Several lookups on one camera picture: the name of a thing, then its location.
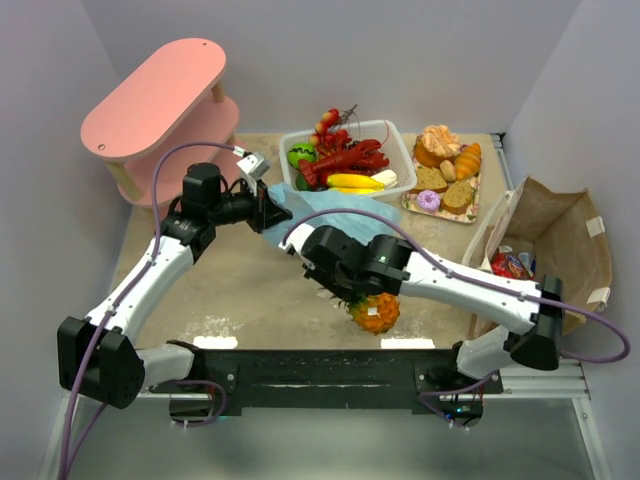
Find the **small toy bun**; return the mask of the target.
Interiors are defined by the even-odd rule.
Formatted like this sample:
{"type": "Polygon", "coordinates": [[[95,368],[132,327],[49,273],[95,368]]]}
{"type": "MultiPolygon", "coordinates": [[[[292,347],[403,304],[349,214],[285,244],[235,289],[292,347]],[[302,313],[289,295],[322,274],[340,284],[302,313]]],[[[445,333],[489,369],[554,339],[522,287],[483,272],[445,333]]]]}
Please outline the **small toy bun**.
{"type": "Polygon", "coordinates": [[[453,183],[457,180],[455,165],[450,160],[443,160],[439,165],[443,178],[447,183],[453,183]]]}

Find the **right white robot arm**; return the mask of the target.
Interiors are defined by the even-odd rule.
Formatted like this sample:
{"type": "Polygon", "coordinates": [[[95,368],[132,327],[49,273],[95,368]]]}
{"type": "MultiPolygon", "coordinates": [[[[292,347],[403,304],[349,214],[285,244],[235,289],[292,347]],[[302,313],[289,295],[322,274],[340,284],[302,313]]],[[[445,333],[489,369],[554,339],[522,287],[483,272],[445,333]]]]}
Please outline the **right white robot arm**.
{"type": "Polygon", "coordinates": [[[454,347],[452,368],[460,375],[481,379],[511,364],[540,371],[559,366],[559,280],[498,277],[398,237],[377,235],[362,244],[335,227],[308,223],[294,229],[285,248],[301,257],[306,277],[347,303],[379,294],[425,298],[495,322],[490,332],[454,347]]]}

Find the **red snack packet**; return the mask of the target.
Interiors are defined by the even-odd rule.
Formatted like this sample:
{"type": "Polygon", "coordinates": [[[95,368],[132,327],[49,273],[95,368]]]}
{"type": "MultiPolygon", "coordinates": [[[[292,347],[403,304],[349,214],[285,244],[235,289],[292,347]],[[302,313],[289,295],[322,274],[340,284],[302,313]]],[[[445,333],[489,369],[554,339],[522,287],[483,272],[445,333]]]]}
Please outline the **red snack packet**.
{"type": "Polygon", "coordinates": [[[499,245],[490,261],[494,275],[516,280],[534,280],[536,265],[533,252],[516,251],[508,245],[499,245]]]}

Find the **yellow toy bananas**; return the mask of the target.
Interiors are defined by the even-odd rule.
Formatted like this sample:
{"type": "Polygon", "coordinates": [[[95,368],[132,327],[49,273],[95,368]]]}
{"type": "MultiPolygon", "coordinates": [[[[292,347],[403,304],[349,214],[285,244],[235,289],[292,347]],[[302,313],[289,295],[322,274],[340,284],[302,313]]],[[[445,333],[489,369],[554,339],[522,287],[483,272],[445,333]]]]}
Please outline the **yellow toy bananas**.
{"type": "Polygon", "coordinates": [[[383,191],[385,185],[369,176],[359,174],[336,173],[326,180],[330,190],[349,194],[371,194],[383,191]]]}

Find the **brown jute grocery bag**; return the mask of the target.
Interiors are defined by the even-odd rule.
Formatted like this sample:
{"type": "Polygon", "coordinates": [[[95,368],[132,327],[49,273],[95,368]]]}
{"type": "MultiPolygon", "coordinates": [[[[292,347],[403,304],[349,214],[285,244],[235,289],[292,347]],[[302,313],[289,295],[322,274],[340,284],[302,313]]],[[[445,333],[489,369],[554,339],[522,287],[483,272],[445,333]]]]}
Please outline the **brown jute grocery bag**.
{"type": "Polygon", "coordinates": [[[490,208],[462,263],[488,271],[500,246],[532,253],[534,278],[561,279],[565,302],[597,313],[607,306],[611,256],[604,221],[588,190],[555,193],[526,178],[490,208]]]}

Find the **orange toy pineapple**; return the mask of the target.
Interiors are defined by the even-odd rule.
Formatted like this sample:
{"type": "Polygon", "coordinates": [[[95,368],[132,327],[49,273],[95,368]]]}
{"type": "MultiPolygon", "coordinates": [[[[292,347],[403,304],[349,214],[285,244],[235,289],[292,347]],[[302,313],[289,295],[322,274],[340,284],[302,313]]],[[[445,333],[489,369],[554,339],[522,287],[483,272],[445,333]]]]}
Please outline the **orange toy pineapple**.
{"type": "Polygon", "coordinates": [[[352,322],[374,335],[391,330],[400,317],[400,302],[389,293],[361,296],[350,302],[341,301],[341,304],[352,322]]]}

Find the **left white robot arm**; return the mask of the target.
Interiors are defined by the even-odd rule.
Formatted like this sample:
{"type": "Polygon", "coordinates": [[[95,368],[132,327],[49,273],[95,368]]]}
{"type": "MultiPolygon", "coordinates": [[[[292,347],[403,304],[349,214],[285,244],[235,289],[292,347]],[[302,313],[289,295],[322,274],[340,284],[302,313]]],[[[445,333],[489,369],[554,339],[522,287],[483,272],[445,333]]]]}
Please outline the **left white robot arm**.
{"type": "Polygon", "coordinates": [[[211,163],[188,168],[182,194],[136,266],[84,318],[66,318],[57,332],[59,381],[73,398],[84,395],[124,409],[149,387],[187,378],[194,348],[167,343],[135,349],[148,317],[171,286],[202,256],[220,226],[244,222],[262,233],[292,217],[269,197],[262,177],[269,163],[250,154],[237,163],[239,191],[211,163]]]}

